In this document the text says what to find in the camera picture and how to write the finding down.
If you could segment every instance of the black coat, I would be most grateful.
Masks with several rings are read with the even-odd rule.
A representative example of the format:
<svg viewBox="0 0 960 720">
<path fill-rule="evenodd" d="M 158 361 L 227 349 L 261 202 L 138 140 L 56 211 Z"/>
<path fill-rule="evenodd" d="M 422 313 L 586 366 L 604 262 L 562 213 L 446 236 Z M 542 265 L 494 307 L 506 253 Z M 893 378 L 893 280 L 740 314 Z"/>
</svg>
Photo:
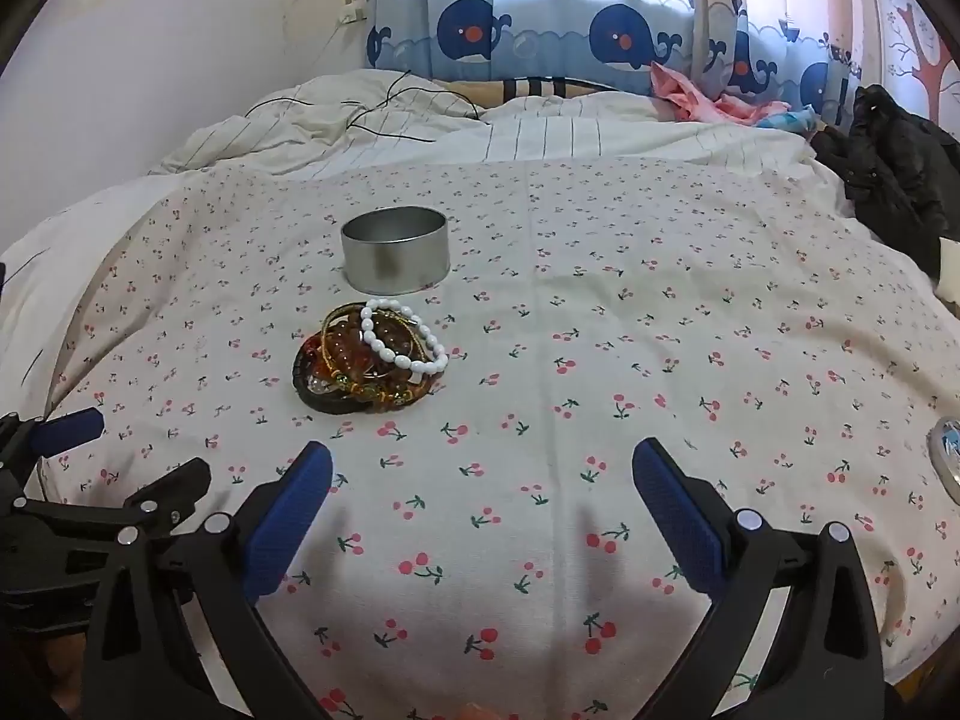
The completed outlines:
<svg viewBox="0 0 960 720">
<path fill-rule="evenodd" d="M 960 241 L 960 143 L 874 85 L 857 90 L 850 135 L 828 127 L 811 144 L 856 218 L 939 280 L 940 239 Z"/>
</svg>

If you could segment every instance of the blue gripper pad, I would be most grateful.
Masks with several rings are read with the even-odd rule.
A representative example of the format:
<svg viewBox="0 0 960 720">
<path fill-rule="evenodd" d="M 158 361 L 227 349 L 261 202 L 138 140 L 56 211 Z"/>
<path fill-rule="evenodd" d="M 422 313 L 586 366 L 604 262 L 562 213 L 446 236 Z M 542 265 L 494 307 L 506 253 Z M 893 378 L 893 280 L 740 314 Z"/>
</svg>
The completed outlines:
<svg viewBox="0 0 960 720">
<path fill-rule="evenodd" d="M 634 485 L 649 509 L 688 584 L 712 599 L 723 594 L 724 546 L 685 483 L 688 480 L 656 439 L 646 439 L 634 450 Z"/>
<path fill-rule="evenodd" d="M 103 432 L 104 415 L 96 409 L 84 409 L 37 423 L 30 433 L 30 450 L 40 457 L 54 458 L 75 446 L 99 439 Z"/>
<path fill-rule="evenodd" d="M 333 482 L 333 457 L 309 442 L 279 482 L 283 490 L 261 517 L 244 550 L 243 591 L 251 605 L 280 586 Z"/>
</svg>

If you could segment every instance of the pink clothing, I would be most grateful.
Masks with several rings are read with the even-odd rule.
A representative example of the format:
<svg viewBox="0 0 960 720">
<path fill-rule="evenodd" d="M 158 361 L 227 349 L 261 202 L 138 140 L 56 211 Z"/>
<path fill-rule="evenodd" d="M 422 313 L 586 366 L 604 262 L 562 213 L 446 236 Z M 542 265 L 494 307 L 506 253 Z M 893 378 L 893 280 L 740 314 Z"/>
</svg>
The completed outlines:
<svg viewBox="0 0 960 720">
<path fill-rule="evenodd" d="M 650 81 L 657 97 L 679 108 L 677 119 L 681 122 L 733 122 L 749 126 L 772 114 L 790 110 L 789 104 L 781 100 L 750 105 L 730 95 L 720 95 L 720 100 L 714 103 L 682 73 L 656 62 L 650 68 Z"/>
</svg>

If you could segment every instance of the cherry print fabric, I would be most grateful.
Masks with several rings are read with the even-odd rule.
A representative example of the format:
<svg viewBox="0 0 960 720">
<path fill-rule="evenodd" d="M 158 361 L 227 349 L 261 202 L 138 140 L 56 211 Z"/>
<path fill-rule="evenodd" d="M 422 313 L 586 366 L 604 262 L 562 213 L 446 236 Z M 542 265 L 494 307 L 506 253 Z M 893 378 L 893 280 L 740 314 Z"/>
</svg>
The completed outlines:
<svg viewBox="0 0 960 720">
<path fill-rule="evenodd" d="M 925 455 L 957 408 L 960 351 L 814 179 L 616 158 L 183 180 L 70 326 L 54 402 L 100 406 L 107 432 L 48 461 L 45 485 L 115 505 L 201 456 L 213 482 L 193 524 L 308 440 L 329 446 L 332 495 L 259 608 L 334 717 L 469 701 L 632 717 L 707 608 L 632 487 L 647 436 L 776 527 L 848 523 L 889 678 L 960 620 L 956 507 Z M 296 350 L 359 298 L 339 227 L 392 203 L 450 218 L 451 274 L 407 302 L 451 364 L 409 409 L 312 413 Z"/>
</svg>

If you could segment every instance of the whale print curtain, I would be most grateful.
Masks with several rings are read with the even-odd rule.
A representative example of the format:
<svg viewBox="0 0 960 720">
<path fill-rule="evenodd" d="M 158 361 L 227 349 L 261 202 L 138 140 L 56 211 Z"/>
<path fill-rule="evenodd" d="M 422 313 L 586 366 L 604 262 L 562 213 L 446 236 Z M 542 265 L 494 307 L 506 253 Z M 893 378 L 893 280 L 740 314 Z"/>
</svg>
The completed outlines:
<svg viewBox="0 0 960 720">
<path fill-rule="evenodd" d="M 857 87 L 960 128 L 960 73 L 913 0 L 371 0 L 372 67 L 445 80 L 563 76 L 649 94 L 650 64 L 712 98 L 848 124 Z"/>
</svg>

